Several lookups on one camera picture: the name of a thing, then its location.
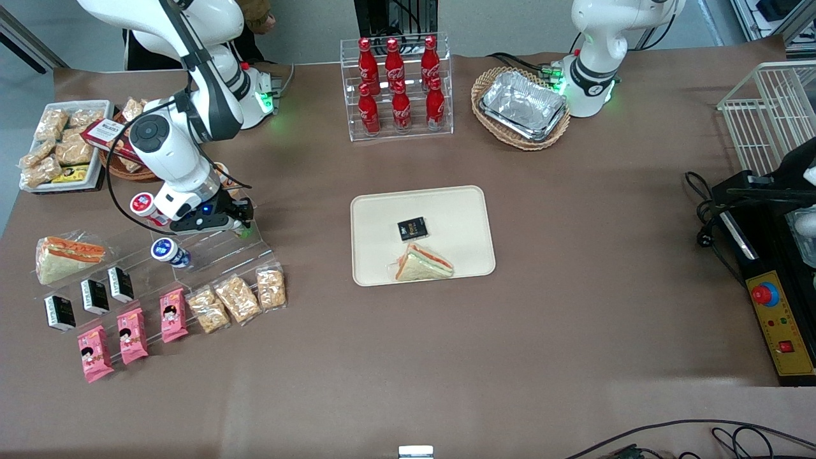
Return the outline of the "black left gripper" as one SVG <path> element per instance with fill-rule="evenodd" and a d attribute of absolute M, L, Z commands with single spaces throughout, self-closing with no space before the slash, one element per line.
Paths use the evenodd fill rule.
<path fill-rule="evenodd" d="M 728 188 L 727 194 L 744 200 L 777 201 L 798 207 L 815 204 L 814 168 L 815 137 L 788 153 L 773 172 L 775 189 Z"/>

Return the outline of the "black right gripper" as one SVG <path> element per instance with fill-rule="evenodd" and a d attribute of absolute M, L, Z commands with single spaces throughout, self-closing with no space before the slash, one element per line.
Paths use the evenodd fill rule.
<path fill-rule="evenodd" d="M 189 214 L 190 228 L 228 228 L 245 231 L 252 227 L 254 205 L 248 198 L 234 198 L 227 191 L 219 191 Z"/>

